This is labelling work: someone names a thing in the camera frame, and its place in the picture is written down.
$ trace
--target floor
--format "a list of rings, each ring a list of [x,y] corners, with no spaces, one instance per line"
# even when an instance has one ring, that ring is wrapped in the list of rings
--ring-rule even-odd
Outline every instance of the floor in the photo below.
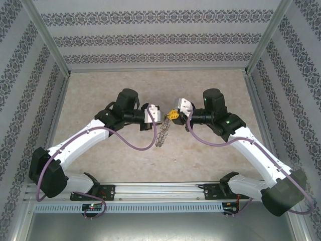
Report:
[[[196,108],[203,106],[203,91],[218,88],[225,96],[228,111],[239,115],[261,140],[254,111],[241,70],[153,71],[73,73],[60,115],[54,145],[86,126],[123,88],[139,94],[140,104],[159,105],[164,113],[175,99],[184,97]],[[203,139],[222,143],[206,126],[195,126]],[[138,125],[119,131],[138,147],[149,145],[153,131],[140,132]],[[233,147],[214,148],[198,143],[183,126],[172,124],[161,148],[138,152],[119,138],[106,139],[71,164],[68,171],[89,172],[99,182],[185,182],[218,181],[231,171],[259,179],[260,174]]]

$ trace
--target purple cable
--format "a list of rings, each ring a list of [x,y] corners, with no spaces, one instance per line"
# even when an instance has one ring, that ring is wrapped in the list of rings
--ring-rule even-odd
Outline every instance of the purple cable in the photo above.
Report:
[[[208,146],[212,146],[212,147],[225,147],[225,146],[228,146],[234,142],[237,142],[237,141],[247,141],[247,142],[250,142],[251,144],[255,145],[273,164],[274,166],[277,167],[277,169],[279,169],[282,174],[284,176],[286,176],[296,187],[297,189],[300,190],[300,192],[305,196],[305,198],[309,201],[309,204],[310,204],[310,209],[308,211],[305,211],[305,212],[298,212],[298,211],[294,211],[294,210],[289,210],[289,212],[292,212],[292,213],[295,213],[295,214],[301,214],[301,215],[307,215],[307,214],[310,214],[314,211],[314,204],[313,204],[313,201],[312,199],[309,197],[309,195],[306,193],[306,191],[293,179],[291,178],[287,172],[285,172],[281,166],[272,158],[270,157],[270,155],[259,145],[257,144],[254,140],[251,140],[251,139],[248,139],[248,138],[244,138],[244,137],[238,137],[238,138],[235,138],[227,143],[223,143],[223,144],[215,144],[215,143],[210,143],[210,142],[207,142],[207,141],[204,141],[202,140],[201,138],[199,138],[193,131],[193,129],[191,128],[191,119],[192,119],[192,115],[193,115],[193,111],[191,110],[190,111],[190,115],[187,119],[187,126],[188,126],[188,129],[190,131],[190,133],[192,134],[192,136],[198,140],[199,142],[205,144],[205,145],[208,145]]]
[[[86,209],[85,212],[84,212],[85,219],[87,219],[87,218],[90,218],[90,219],[98,218],[98,217],[100,217],[101,215],[103,215],[103,214],[105,213],[105,211],[107,210],[107,204],[106,204],[106,202],[105,202],[104,199],[102,199],[102,198],[100,198],[100,197],[93,196],[93,195],[89,195],[89,194],[83,193],[83,192],[75,192],[75,193],[80,194],[80,195],[83,195],[83,196],[86,196],[86,197],[91,197],[91,198],[97,199],[97,200],[101,201],[101,202],[104,204],[104,209],[103,209],[103,211],[100,212],[99,214],[97,214],[97,215],[94,216],[94,217],[87,217],[87,216],[86,216],[86,213],[87,213],[88,209]]]
[[[248,201],[246,202],[246,204],[244,205],[244,207],[243,207],[240,211],[238,211],[236,214],[234,214],[234,216],[238,216],[241,212],[243,212],[246,208],[248,208],[248,207],[249,207],[249,204],[251,203],[251,201],[253,201],[253,198],[250,198],[250,200],[248,200]]]
[[[110,128],[107,128],[107,127],[93,127],[93,128],[90,128],[88,130],[85,130],[77,135],[75,135],[73,138],[71,138],[69,141],[67,141],[64,145],[61,146],[60,149],[58,149],[53,155],[51,158],[49,158],[49,160],[46,162],[45,166],[43,167],[42,171],[41,171],[41,174],[40,174],[40,177],[38,179],[38,184],[37,184],[37,192],[36,192],[36,200],[38,202],[41,202],[42,200],[44,200],[44,198],[46,197],[46,195],[44,195],[43,197],[40,198],[40,186],[41,186],[41,183],[42,183],[42,179],[45,175],[45,172],[46,172],[46,169],[48,168],[49,164],[54,160],[54,158],[59,154],[61,153],[70,143],[72,143],[73,141],[75,141],[77,138],[79,138],[80,136],[84,135],[84,134],[87,134],[89,133],[90,131],[94,131],[94,130],[107,130],[113,134],[115,134],[116,136],[118,136],[123,142],[125,142],[128,146],[130,146],[131,148],[137,150],[137,151],[146,151],[148,150],[149,148],[151,148],[155,141],[156,141],[156,136],[157,136],[157,128],[156,128],[156,123],[155,123],[155,120],[154,118],[152,117],[149,109],[147,108],[147,113],[148,115],[150,116],[151,118],[151,121],[152,121],[152,125],[153,125],[153,128],[154,128],[154,138],[151,142],[151,144],[148,146],[148,147],[144,147],[144,148],[138,148],[138,147],[135,147],[133,146],[131,143],[129,143],[128,141],[126,141],[119,133],[117,133],[116,131],[110,129]],[[85,196],[88,196],[88,197],[92,197],[92,198],[95,198],[95,199],[98,199],[98,200],[102,200],[101,198],[99,197],[95,197],[95,196],[91,196],[89,194],[86,194]]]

